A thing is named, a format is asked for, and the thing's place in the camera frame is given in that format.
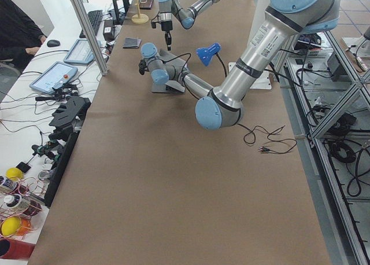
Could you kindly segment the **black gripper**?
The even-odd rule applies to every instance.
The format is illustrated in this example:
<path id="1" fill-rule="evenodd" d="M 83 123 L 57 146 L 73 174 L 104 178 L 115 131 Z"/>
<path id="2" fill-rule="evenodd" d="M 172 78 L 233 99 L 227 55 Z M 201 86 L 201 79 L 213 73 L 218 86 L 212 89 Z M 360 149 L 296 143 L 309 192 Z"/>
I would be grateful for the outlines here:
<path id="1" fill-rule="evenodd" d="M 171 44 L 172 44 L 171 31 L 173 30 L 172 21 L 171 20 L 162 21 L 161 30 L 165 32 L 165 42 L 167 46 L 167 51 L 171 51 Z"/>

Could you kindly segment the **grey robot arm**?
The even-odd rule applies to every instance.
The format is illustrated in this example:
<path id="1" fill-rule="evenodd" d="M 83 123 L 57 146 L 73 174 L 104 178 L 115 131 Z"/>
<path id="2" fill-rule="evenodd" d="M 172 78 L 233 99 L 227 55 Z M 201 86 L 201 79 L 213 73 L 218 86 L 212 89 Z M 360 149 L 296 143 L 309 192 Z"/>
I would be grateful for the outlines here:
<path id="1" fill-rule="evenodd" d="M 198 96 L 195 117 L 203 128 L 233 126 L 243 117 L 242 99 L 286 40 L 334 29 L 339 7 L 340 0 L 270 0 L 264 22 L 219 86 L 213 87 L 191 73 L 183 60 L 179 65 L 168 65 L 153 43 L 145 43 L 140 49 L 141 73 L 150 72 L 157 85 L 174 80 Z"/>
<path id="2" fill-rule="evenodd" d="M 197 0 L 185 9 L 180 5 L 179 0 L 158 0 L 159 10 L 156 16 L 151 19 L 151 27 L 156 28 L 157 24 L 160 25 L 161 31 L 164 32 L 167 50 L 171 51 L 171 31 L 173 30 L 172 19 L 176 18 L 180 22 L 181 26 L 188 30 L 194 25 L 199 14 L 219 1 L 220 0 Z"/>

